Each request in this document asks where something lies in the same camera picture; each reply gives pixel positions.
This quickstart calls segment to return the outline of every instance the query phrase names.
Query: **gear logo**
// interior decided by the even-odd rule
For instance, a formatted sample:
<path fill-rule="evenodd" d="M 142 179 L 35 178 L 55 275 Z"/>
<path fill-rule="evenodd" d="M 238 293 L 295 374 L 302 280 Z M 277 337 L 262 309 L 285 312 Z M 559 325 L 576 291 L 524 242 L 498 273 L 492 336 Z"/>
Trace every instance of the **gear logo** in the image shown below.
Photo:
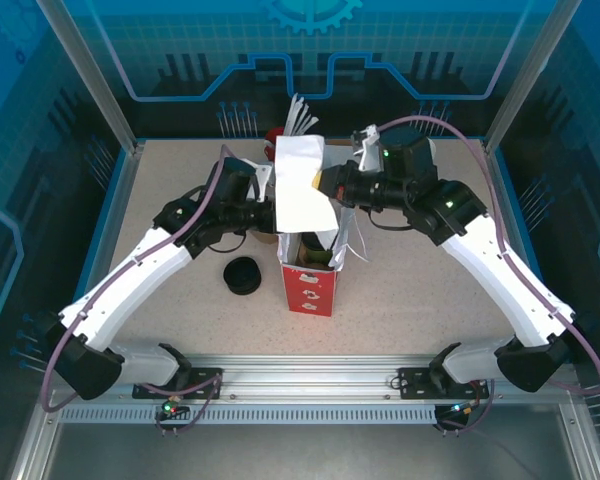
<path fill-rule="evenodd" d="M 20 52 L 36 32 L 34 5 L 33 0 L 0 0 L 0 31 Z"/>
<path fill-rule="evenodd" d="M 353 9 L 361 0 L 262 0 L 269 11 L 269 20 L 278 20 L 280 27 L 291 27 L 293 33 L 304 30 L 313 35 L 316 30 L 327 33 L 330 27 L 340 28 L 342 19 L 351 20 Z"/>

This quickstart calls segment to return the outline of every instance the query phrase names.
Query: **red object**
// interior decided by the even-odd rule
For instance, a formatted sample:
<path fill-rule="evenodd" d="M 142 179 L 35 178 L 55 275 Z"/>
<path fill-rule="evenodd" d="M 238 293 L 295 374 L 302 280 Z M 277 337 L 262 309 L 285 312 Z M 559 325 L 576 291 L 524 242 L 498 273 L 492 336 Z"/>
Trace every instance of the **red object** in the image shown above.
<path fill-rule="evenodd" d="M 282 265 L 284 290 L 292 312 L 330 317 L 336 296 L 337 272 Z"/>
<path fill-rule="evenodd" d="M 276 139 L 279 135 L 284 134 L 284 127 L 272 128 L 264 136 L 264 154 L 270 162 L 276 159 Z"/>

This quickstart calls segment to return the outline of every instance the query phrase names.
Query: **aluminum frame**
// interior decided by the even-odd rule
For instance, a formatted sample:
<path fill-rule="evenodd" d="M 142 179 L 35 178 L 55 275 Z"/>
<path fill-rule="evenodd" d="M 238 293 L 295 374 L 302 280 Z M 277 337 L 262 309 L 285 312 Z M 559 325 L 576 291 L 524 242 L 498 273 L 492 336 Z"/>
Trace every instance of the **aluminum frame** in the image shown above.
<path fill-rule="evenodd" d="M 298 405 L 300 409 L 316 405 L 328 409 L 341 405 L 361 406 L 365 411 L 373 412 L 374 408 L 386 411 L 403 406 L 408 410 L 410 406 L 453 403 L 453 400 L 400 400 L 399 393 L 391 389 L 389 382 L 396 375 L 397 368 L 426 366 L 432 359 L 426 355 L 198 355 L 188 358 L 199 367 L 224 369 L 222 393 L 214 405 L 230 407 L 232 411 L 248 410 L 254 406 L 259 410 L 270 407 L 271 411 L 280 411 L 285 405 Z M 572 365 L 561 367 L 554 378 L 572 384 L 577 382 Z M 69 392 L 68 386 L 59 385 L 53 396 L 63 398 Z M 569 445 L 571 449 L 574 471 L 580 478 L 600 480 L 600 444 L 582 398 L 550 385 L 537 393 L 526 393 L 506 381 L 496 382 L 495 395 L 494 402 L 498 405 L 558 404 L 565 427 L 565 446 Z M 202 400 L 191 403 L 200 404 Z M 94 420 L 97 415 L 92 414 L 88 422 L 92 424 L 146 424 L 146 418 L 141 416 L 135 422 L 128 419 L 120 422 L 104 413 L 112 408 L 142 410 L 159 404 L 159 401 L 133 400 L 131 386 L 116 387 L 89 402 L 76 400 L 72 403 L 76 409 L 87 405 L 92 412 L 101 409 L 101 419 Z M 54 440 L 62 422 L 61 414 L 45 414 L 40 406 L 36 406 L 11 480 L 44 478 L 46 467 L 53 460 Z M 216 418 L 210 423 L 236 422 L 223 422 Z"/>
<path fill-rule="evenodd" d="M 536 80 L 544 70 L 549 57 L 558 45 L 562 34 L 571 23 L 582 0 L 558 0 L 547 18 L 538 39 L 525 59 L 516 79 L 507 92 L 489 131 L 487 132 L 487 152 L 495 152 L 520 111 Z"/>
<path fill-rule="evenodd" d="M 36 2 L 116 139 L 125 151 L 133 153 L 137 143 L 136 137 L 64 2 L 62 0 L 36 0 Z"/>
<path fill-rule="evenodd" d="M 600 480 L 600 440 L 587 405 L 571 401 L 559 405 L 576 471 L 582 479 Z"/>

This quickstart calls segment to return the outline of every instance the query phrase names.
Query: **white tissue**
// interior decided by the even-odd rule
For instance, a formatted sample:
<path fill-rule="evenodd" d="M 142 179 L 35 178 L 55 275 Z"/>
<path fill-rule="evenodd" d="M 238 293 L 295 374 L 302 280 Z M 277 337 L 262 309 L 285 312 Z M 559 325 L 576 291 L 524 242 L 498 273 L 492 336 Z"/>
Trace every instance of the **white tissue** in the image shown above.
<path fill-rule="evenodd" d="M 329 198 L 313 188 L 322 169 L 324 138 L 280 136 L 276 140 L 276 228 L 279 232 L 337 230 Z"/>

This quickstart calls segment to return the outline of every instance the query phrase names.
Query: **black lid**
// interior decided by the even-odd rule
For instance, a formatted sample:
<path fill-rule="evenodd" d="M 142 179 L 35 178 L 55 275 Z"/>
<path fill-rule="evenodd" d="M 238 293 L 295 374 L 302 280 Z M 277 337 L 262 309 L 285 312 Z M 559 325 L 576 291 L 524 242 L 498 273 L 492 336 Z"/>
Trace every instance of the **black lid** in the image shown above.
<path fill-rule="evenodd" d="M 260 286 L 262 277 L 258 264 L 251 257 L 238 257 L 224 268 L 224 281 L 236 295 L 249 295 Z"/>
<path fill-rule="evenodd" d="M 325 249 L 320 243 L 320 239 L 315 232 L 303 232 L 300 235 L 300 239 L 305 247 L 309 250 L 313 250 L 314 252 L 324 252 Z"/>

